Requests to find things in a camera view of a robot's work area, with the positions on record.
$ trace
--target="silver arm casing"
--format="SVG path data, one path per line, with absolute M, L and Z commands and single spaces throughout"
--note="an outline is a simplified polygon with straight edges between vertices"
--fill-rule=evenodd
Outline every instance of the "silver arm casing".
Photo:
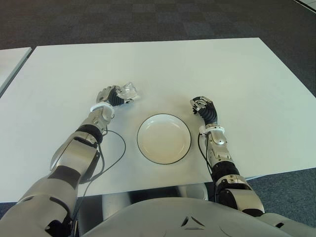
M 99 158 L 97 144 L 112 117 L 113 109 L 108 105 L 91 111 L 54 154 L 50 174 L 34 183 L 0 220 L 0 236 L 69 234 L 78 185 L 92 175 Z

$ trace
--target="dark floor tile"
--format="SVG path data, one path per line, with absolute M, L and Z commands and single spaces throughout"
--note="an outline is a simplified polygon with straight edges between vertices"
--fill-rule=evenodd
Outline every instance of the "dark floor tile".
M 87 6 L 86 5 L 68 5 L 64 7 L 63 14 L 84 14 Z
M 156 4 L 156 12 L 177 12 L 176 4 Z
M 177 4 L 179 12 L 197 12 L 200 11 L 200 8 L 195 3 L 184 3 L 184 4 Z
M 202 12 L 182 12 L 181 20 L 183 22 L 203 22 L 205 17 Z
M 73 27 L 71 33 L 69 34 L 72 38 L 87 38 L 95 39 L 101 36 L 103 31 L 103 23 L 99 24 L 85 24 L 76 25 Z
M 157 25 L 158 34 L 164 36 L 185 35 L 182 23 L 160 23 Z
M 210 23 L 211 29 L 216 35 L 235 36 L 240 34 L 240 31 L 233 23 Z
M 215 3 L 215 0 L 194 0 L 195 3 Z
M 226 16 L 232 21 L 249 21 L 250 16 L 246 12 L 225 12 Z
M 36 15 L 56 16 L 57 14 L 62 14 L 64 10 L 63 6 L 51 6 L 51 7 L 39 7 L 36 11 Z
M 133 12 L 155 12 L 155 4 L 134 4 Z
M 89 5 L 85 12 L 86 13 L 107 13 L 110 9 L 110 4 L 94 4 Z
M 243 12 L 242 7 L 237 4 L 222 4 L 219 3 L 218 6 L 225 12 Z
M 223 12 L 204 12 L 205 19 L 210 23 L 230 22 L 227 15 Z
M 110 18 L 109 14 L 104 13 L 92 13 L 92 14 L 85 14 L 83 15 L 79 23 L 80 24 L 91 24 L 91 23 L 109 23 Z
M 129 37 L 99 37 L 96 43 L 129 42 Z
M 178 12 L 157 12 L 156 19 L 158 23 L 178 23 L 181 21 Z
M 154 0 L 155 3 L 167 3 L 167 4 L 171 4 L 171 3 L 175 3 L 175 0 Z
M 208 23 L 188 22 L 184 23 L 184 28 L 189 36 L 202 36 L 214 34 Z
M 194 0 L 176 0 L 176 3 L 183 4 L 183 3 L 195 3 L 195 2 Z
M 119 23 L 132 23 L 132 13 L 128 12 L 115 12 L 109 14 L 110 23 L 111 24 L 119 24 Z
M 258 37 L 264 33 L 264 31 L 253 24 L 249 24 L 247 22 L 238 21 L 234 22 L 234 27 L 241 33 Z
M 133 4 L 111 4 L 111 12 L 131 12 L 133 9 Z
M 153 0 L 133 0 L 133 4 L 153 4 Z
M 135 23 L 156 22 L 156 15 L 155 13 L 151 13 L 151 12 L 133 13 L 133 21 Z
M 129 3 L 129 4 L 133 4 L 134 0 L 112 0 L 111 1 L 112 4 L 119 4 L 119 3 Z
M 111 4 L 112 0 L 91 0 L 90 4 Z
M 134 39 L 144 39 L 145 36 L 157 36 L 157 25 L 149 23 L 136 23 L 132 25 L 132 35 Z
M 132 24 L 104 24 L 102 37 L 130 37 Z
M 53 25 L 75 25 L 82 18 L 82 14 L 67 14 L 58 15 L 54 20 L 51 21 Z

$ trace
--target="robot forearm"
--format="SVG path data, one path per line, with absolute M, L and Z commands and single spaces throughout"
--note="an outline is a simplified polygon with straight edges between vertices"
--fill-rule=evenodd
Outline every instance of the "robot forearm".
M 114 117 L 114 105 L 131 102 L 118 98 L 120 87 L 104 89 L 87 119 L 54 154 L 51 172 L 34 183 L 0 221 L 0 236 L 68 236 L 78 185 L 88 182 L 99 159 L 97 146 Z
M 225 130 L 217 123 L 213 102 L 201 96 L 191 100 L 191 105 L 194 113 L 199 113 L 205 122 L 199 134 L 206 137 L 207 160 L 212 170 L 218 202 L 252 216 L 262 215 L 264 208 L 259 197 L 240 175 L 228 151 Z

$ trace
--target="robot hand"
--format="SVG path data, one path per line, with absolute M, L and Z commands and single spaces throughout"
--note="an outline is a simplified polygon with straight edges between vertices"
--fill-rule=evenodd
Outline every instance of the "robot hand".
M 131 103 L 136 97 L 138 97 L 137 90 L 134 85 L 129 82 L 122 87 L 113 85 L 103 89 L 99 92 L 96 102 L 107 102 L 112 106 L 117 106 Z
M 217 113 L 213 102 L 205 96 L 198 96 L 190 101 L 193 107 L 193 113 L 198 113 L 205 122 L 208 124 L 217 124 Z

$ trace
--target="wire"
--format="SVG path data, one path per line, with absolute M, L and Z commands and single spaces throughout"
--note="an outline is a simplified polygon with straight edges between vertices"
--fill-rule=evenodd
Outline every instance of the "wire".
M 83 202 L 83 200 L 84 200 L 84 197 L 85 197 L 85 195 L 86 195 L 86 193 L 87 193 L 87 190 L 88 190 L 89 186 L 92 184 L 92 182 L 93 182 L 94 180 L 96 180 L 97 178 L 99 178 L 102 174 L 104 174 L 105 172 L 107 172 L 109 169 L 111 169 L 116 163 L 118 163 L 118 162 L 122 159 L 122 157 L 124 156 L 124 154 L 125 154 L 125 152 L 126 152 L 126 142 L 125 142 L 124 138 L 123 138 L 121 135 L 119 135 L 117 132 L 114 132 L 114 131 L 111 131 L 111 130 L 108 130 L 108 129 L 107 129 L 107 133 L 103 134 L 103 136 L 107 135 L 108 132 L 115 133 L 117 136 L 119 136 L 119 137 L 122 139 L 122 141 L 124 142 L 124 151 L 123 151 L 123 154 L 122 154 L 110 167 L 108 167 L 108 168 L 105 169 L 105 170 L 103 170 L 104 168 L 102 168 L 99 173 L 97 173 L 96 175 L 94 175 L 92 178 L 90 178 L 90 179 L 88 180 L 88 182 L 89 182 L 89 181 L 90 181 L 90 182 L 89 182 L 89 184 L 87 185 L 87 187 L 85 188 L 85 191 L 84 191 L 84 193 L 83 193 L 81 202 L 79 203 L 77 210 L 76 210 L 76 211 L 74 212 L 74 214 L 73 214 L 73 220 L 75 220 L 75 218 L 77 217 L 78 212 L 79 212 L 79 209 L 80 209 L 80 207 L 81 207 L 81 205 L 82 205 L 82 202 Z M 103 153 L 102 153 L 100 144 L 99 144 L 99 152 L 100 152 L 100 156 L 101 156 L 101 159 L 102 159 L 102 167 L 103 167 L 103 164 L 104 164 L 104 156 L 103 156 Z
M 209 175 L 212 177 L 212 174 L 211 174 L 211 170 L 212 170 L 212 167 L 211 167 L 211 164 L 208 162 L 207 160 L 207 150 L 208 150 L 208 135 L 207 135 L 207 141 L 206 141 L 206 156 L 204 155 L 204 153 L 202 152 L 202 149 L 201 149 L 201 146 L 200 146 L 200 143 L 199 143 L 199 138 L 200 138 L 201 134 L 198 135 L 198 138 L 197 138 L 197 144 L 198 144 L 198 148 L 199 148 L 199 151 L 201 152 L 204 160 L 206 161 L 206 165 L 207 165 L 207 169 L 208 169 L 208 172 L 209 172 Z M 215 188 L 216 188 L 216 185 L 214 183 L 214 194 L 210 197 L 214 197 L 214 202 L 216 202 L 216 194 L 215 194 Z
M 104 156 L 102 154 L 102 150 L 101 150 L 101 143 L 98 144 L 99 147 L 99 152 L 100 152 L 100 156 L 101 156 L 101 160 L 102 160 L 102 168 L 100 172 L 103 172 L 104 168 L 105 168 L 105 161 L 104 161 Z
M 201 146 L 200 146 L 200 143 L 199 143 L 199 138 L 200 138 L 201 134 L 198 134 L 198 137 L 197 137 L 197 145 L 198 145 L 198 148 L 199 148 L 199 151 L 201 152 L 204 160 L 206 161 L 206 164 L 207 164 L 207 167 L 208 169 L 211 169 L 212 170 L 212 166 L 211 164 L 208 162 L 207 158 L 205 157 L 204 153 L 202 152 L 202 149 L 201 149 Z

